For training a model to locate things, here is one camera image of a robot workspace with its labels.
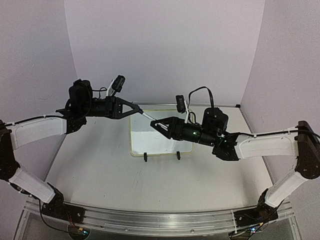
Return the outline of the white marker pen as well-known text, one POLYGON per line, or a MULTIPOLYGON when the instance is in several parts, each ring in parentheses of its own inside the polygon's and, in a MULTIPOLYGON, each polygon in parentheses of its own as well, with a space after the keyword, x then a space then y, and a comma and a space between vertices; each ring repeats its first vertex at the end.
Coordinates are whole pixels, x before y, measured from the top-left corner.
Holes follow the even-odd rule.
POLYGON ((144 114, 142 114, 143 117, 147 118, 150 121, 156 121, 155 118, 153 118, 152 116, 148 115, 147 113, 144 112, 144 114))

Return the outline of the yellow framed small whiteboard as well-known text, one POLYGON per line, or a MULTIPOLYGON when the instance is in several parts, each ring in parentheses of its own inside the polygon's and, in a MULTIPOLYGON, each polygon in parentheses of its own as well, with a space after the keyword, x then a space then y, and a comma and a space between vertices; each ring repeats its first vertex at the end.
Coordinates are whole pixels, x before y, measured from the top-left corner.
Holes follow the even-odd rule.
POLYGON ((189 154, 194 151, 194 144, 187 141, 177 141, 167 139, 161 133, 150 126, 153 119, 163 119, 168 117, 178 117, 185 119, 185 113, 179 113, 174 109, 152 109, 145 113, 151 117, 149 119, 140 113, 129 117, 130 130, 130 153, 134 157, 173 155, 177 152, 189 154))

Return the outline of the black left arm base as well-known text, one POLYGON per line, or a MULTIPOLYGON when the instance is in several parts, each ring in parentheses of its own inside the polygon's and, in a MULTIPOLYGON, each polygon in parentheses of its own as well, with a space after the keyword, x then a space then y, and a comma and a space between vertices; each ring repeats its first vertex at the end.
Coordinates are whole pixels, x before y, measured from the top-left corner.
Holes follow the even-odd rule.
POLYGON ((81 224, 85 209, 83 207, 64 203, 63 194, 55 187, 50 185, 54 190, 54 197, 49 203, 43 203, 40 212, 52 218, 69 221, 72 224, 81 224))

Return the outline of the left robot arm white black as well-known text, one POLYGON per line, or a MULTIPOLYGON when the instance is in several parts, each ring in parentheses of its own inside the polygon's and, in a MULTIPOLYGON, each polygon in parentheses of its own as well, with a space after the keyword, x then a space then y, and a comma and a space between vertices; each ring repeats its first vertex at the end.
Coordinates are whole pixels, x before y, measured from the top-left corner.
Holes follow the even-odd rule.
POLYGON ((63 109, 16 122, 1 122, 0 179, 46 203, 55 217, 64 217, 68 210, 65 203, 55 198, 58 190, 19 164, 14 151, 42 139, 75 133, 87 123, 88 117, 120 120, 138 113, 138 105, 116 96, 124 82, 125 77, 119 75, 105 89, 105 98, 97 98, 90 81, 78 79, 69 88, 69 99, 63 109))

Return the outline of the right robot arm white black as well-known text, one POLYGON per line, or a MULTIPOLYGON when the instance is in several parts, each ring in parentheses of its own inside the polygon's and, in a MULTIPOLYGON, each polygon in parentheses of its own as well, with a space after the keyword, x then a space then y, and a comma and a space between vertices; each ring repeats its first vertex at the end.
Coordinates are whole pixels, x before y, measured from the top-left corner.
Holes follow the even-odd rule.
POLYGON ((320 176, 320 140, 306 121, 296 127, 267 133, 227 132, 229 117, 217 107, 204 111, 202 123, 188 123, 178 117, 153 120, 150 125, 167 139, 212 147, 223 161, 253 157, 293 156, 296 165, 261 195, 258 207, 278 207, 300 185, 320 176))

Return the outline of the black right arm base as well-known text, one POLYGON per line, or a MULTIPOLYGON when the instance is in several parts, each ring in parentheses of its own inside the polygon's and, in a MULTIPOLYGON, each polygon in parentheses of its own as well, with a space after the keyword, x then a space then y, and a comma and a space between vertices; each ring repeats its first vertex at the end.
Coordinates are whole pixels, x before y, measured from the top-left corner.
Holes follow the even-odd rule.
POLYGON ((234 213, 234 217, 238 227, 246 227, 277 220, 278 212, 276 208, 262 204, 254 208, 238 210, 234 213))

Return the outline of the black right whiteboard foot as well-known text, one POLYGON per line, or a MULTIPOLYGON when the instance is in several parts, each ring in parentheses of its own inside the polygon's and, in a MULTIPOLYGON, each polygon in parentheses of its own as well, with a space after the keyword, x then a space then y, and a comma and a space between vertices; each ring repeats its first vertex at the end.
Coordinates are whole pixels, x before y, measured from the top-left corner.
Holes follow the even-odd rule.
POLYGON ((176 156, 177 156, 177 159, 178 159, 178 160, 181 159, 181 153, 180 153, 180 151, 177 151, 177 152, 176 152, 176 156))

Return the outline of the black whiteboard foot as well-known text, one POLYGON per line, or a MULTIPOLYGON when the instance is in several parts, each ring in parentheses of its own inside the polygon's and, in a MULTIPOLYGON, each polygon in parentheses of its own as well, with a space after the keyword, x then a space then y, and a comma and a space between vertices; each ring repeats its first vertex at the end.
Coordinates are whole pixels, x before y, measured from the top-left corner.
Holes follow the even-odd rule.
POLYGON ((176 152, 176 156, 177 156, 177 159, 178 159, 178 160, 181 159, 181 153, 180 153, 180 151, 177 151, 177 152, 176 152))
POLYGON ((148 154, 147 154, 147 152, 143 153, 143 159, 144 159, 144 162, 148 162, 148 154))

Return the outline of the black left whiteboard foot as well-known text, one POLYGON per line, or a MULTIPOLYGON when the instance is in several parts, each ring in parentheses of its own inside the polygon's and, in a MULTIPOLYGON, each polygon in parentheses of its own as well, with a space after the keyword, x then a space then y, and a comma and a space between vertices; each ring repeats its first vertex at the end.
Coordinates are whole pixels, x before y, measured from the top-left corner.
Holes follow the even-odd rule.
POLYGON ((147 152, 143 153, 143 159, 144 159, 144 162, 148 162, 148 154, 147 154, 147 152))

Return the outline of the aluminium front rail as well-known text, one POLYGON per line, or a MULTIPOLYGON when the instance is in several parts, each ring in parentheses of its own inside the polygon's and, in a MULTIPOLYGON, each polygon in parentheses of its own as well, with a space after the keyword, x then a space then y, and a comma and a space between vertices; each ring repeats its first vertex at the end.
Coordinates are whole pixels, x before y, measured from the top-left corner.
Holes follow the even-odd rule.
POLYGON ((46 216, 29 197, 21 213, 16 240, 182 239, 299 240, 289 200, 277 210, 278 219, 239 227, 234 213, 248 208, 196 212, 138 212, 76 205, 85 210, 82 223, 46 216))

